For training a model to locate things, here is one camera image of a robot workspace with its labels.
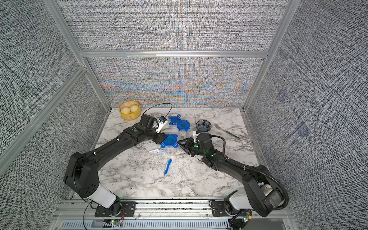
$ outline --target silver fork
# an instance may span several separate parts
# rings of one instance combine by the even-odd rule
[[[222,131],[224,131],[224,132],[226,132],[226,133],[230,134],[231,136],[238,138],[239,140],[241,139],[240,137],[238,137],[238,136],[236,136],[236,135],[234,135],[234,134],[230,133],[229,131],[226,131],[226,130],[224,130],[223,128],[220,128],[220,126],[218,126],[216,123],[214,123],[214,125],[215,125],[215,127],[216,127],[217,129],[222,130]]]

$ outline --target metal bar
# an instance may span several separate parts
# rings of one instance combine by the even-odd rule
[[[82,57],[261,57],[266,58],[268,51],[237,50],[81,50]]]
[[[56,4],[55,0],[43,0],[45,3],[47,9],[49,10],[51,16],[53,17],[55,23],[60,29],[60,32],[64,36],[66,42],[68,43],[71,51],[73,52],[75,58],[79,62],[81,66],[86,66],[87,68],[87,79],[89,83],[91,84],[93,90],[97,94],[97,97],[100,99],[102,105],[104,106],[105,110],[107,112],[110,112],[111,106],[109,103],[109,100],[107,99],[104,91],[101,88],[101,85],[99,84],[95,74],[93,73],[91,67],[89,66],[88,62],[82,58],[80,54],[80,47],[77,43],[77,40],[75,39],[73,33],[71,32],[67,22],[64,19],[63,14],[60,11],[59,6]]]
[[[223,217],[213,217],[212,211],[208,205],[208,201],[210,199],[188,199],[188,197],[184,197],[183,199],[137,199],[132,200],[137,202],[136,211],[134,213],[135,218],[144,218],[144,219],[201,219],[201,218],[211,218],[211,219],[222,219]],[[156,201],[159,204],[151,203],[147,204],[147,202]],[[60,204],[54,214],[53,219],[80,219],[84,213],[85,208],[89,203],[84,201],[60,201]],[[85,219],[108,219],[106,218],[96,218],[94,217],[95,210],[90,207],[87,208],[85,212]],[[254,212],[252,218],[263,218],[259,216],[256,212]],[[274,210],[272,211],[266,218],[281,218],[288,219],[294,218],[291,210],[286,207],[282,210]]]
[[[252,124],[249,120],[249,117],[248,117],[247,113],[242,112],[241,116],[243,118],[243,121],[244,121],[245,127],[247,129],[248,135],[249,135],[249,137],[252,141],[253,150],[254,150],[255,156],[257,157],[258,164],[262,164],[262,165],[264,165],[268,168],[265,156],[263,155],[262,149],[259,145],[259,142],[258,142],[257,137],[255,135],[253,126],[252,126]]]
[[[285,13],[283,15],[283,18],[280,22],[280,25],[275,33],[275,36],[273,38],[273,41],[270,45],[270,49],[269,49],[269,55],[266,58],[266,60],[264,61],[264,63],[262,63],[260,70],[258,72],[257,77],[255,78],[255,80],[253,81],[253,84],[247,94],[247,97],[245,99],[245,103],[244,103],[244,111],[247,111],[249,109],[250,104],[252,103],[252,100],[259,88],[259,85],[261,84],[263,77],[265,76],[268,67],[270,66],[270,63],[272,61],[272,58],[274,57],[276,50],[279,47],[279,44],[282,40],[282,38],[284,37],[284,34],[286,32],[287,27],[289,26],[289,23],[291,21],[291,19],[293,18],[293,15],[299,5],[301,0],[290,0],[289,4],[287,5],[287,8],[285,10]]]
[[[55,23],[57,24],[57,27],[59,27],[60,32],[64,36],[75,58],[77,59],[77,61],[81,66],[84,65],[83,58],[79,54],[80,47],[76,39],[74,38],[73,33],[71,32],[67,22],[65,21],[59,6],[56,4],[54,0],[43,0],[43,2],[46,5],[47,9],[49,10],[51,16],[53,17]]]
[[[53,98],[43,107],[43,109],[35,116],[35,118],[27,125],[23,132],[10,144],[5,152],[0,156],[0,176],[5,172],[8,166],[23,150],[26,144],[31,140],[33,135],[43,125],[46,119],[54,111],[57,105],[62,101],[64,96],[78,81],[80,76],[86,71],[84,66],[79,67]]]
[[[89,65],[88,61],[86,59],[84,59],[84,65],[87,68],[87,78],[89,83],[91,84],[93,90],[95,91],[95,93],[97,94],[98,98],[101,101],[102,106],[105,108],[105,110],[110,113],[111,111],[111,105],[109,100],[107,99],[105,92],[103,91],[100,83],[97,80],[97,77],[95,76],[95,73],[93,72],[93,70],[91,69],[91,66]]]

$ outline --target food container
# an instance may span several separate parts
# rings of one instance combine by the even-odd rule
[[[138,110],[133,112],[133,113],[130,113],[130,114],[124,114],[121,112],[121,109],[123,107],[131,107],[132,105],[138,105]],[[131,120],[134,120],[134,119],[137,119],[139,118],[139,116],[141,115],[142,113],[142,110],[141,110],[141,106],[139,105],[138,102],[136,101],[133,101],[133,100],[130,100],[128,102],[124,102],[123,104],[121,104],[120,108],[119,108],[119,112],[120,112],[120,115],[121,117],[124,119],[124,120],[127,120],[127,121],[131,121]]]
[[[167,138],[161,143],[161,148],[163,148],[169,156],[174,155],[176,153],[176,148],[179,146],[177,137],[177,134],[168,134]]]
[[[180,121],[180,114],[176,116],[169,116],[170,124],[169,125],[176,125]]]
[[[179,140],[185,139],[190,128],[190,123],[187,120],[181,120],[178,122],[177,128],[180,131]]]

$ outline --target white marble surface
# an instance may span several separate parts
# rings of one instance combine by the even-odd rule
[[[147,114],[159,117],[166,115],[169,109],[153,108]],[[204,119],[241,137],[238,140],[214,126],[209,131],[210,134],[226,139],[226,154],[230,158],[249,165],[258,165],[239,108],[173,108],[169,115],[177,114],[181,114],[182,120],[191,123],[191,131],[196,130],[196,121]],[[125,128],[138,122],[138,119],[125,121],[120,117],[118,109],[112,109],[96,147],[115,138]],[[168,125],[163,131],[167,134],[179,134],[176,126]],[[222,151],[222,140],[212,140],[214,146]],[[180,147],[172,157],[165,153],[148,153],[156,148],[159,145],[153,141],[145,141],[119,154],[99,171],[101,184],[122,198],[224,196],[242,186],[225,173],[208,168],[187,155]],[[170,158],[172,163],[169,172],[164,175]]]

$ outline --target blue lid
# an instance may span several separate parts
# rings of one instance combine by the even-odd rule
[[[176,125],[180,121],[180,114],[177,116],[169,116],[170,124],[169,125]]]
[[[167,147],[171,147],[173,146],[174,148],[178,147],[178,143],[177,142],[177,134],[167,134],[167,138],[165,140],[163,140],[161,147],[165,148]]]
[[[187,120],[181,120],[177,124],[179,131],[189,131],[190,123]]]

